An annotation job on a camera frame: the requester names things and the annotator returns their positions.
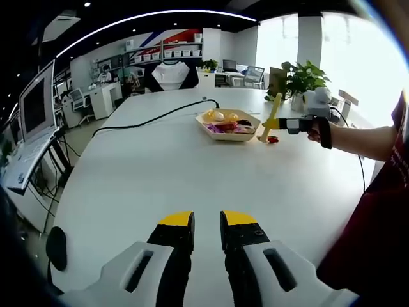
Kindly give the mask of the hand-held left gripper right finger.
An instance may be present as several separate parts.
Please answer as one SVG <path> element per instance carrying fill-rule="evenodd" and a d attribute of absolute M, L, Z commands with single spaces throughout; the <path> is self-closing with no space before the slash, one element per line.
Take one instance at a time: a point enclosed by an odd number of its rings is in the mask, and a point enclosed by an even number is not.
<path fill-rule="evenodd" d="M 248 214 L 222 210 L 220 236 L 235 306 L 353 306 L 358 298 L 320 281 L 311 262 Z"/>

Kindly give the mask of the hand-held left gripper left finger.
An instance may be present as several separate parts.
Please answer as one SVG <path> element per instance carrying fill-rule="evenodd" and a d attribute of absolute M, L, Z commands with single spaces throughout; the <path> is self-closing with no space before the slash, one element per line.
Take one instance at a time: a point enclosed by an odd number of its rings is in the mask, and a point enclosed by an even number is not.
<path fill-rule="evenodd" d="M 107 262 L 84 290 L 63 294 L 64 306 L 182 306 L 194 250 L 194 213 L 163 218 L 147 242 Z"/>

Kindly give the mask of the person's right hand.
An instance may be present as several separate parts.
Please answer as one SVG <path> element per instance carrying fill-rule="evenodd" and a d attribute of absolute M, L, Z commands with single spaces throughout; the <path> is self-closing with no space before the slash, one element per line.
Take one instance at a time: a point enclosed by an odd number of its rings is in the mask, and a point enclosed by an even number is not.
<path fill-rule="evenodd" d="M 331 127 L 326 118 L 314 118 L 307 133 L 310 140 L 319 143 L 323 148 L 332 149 Z"/>

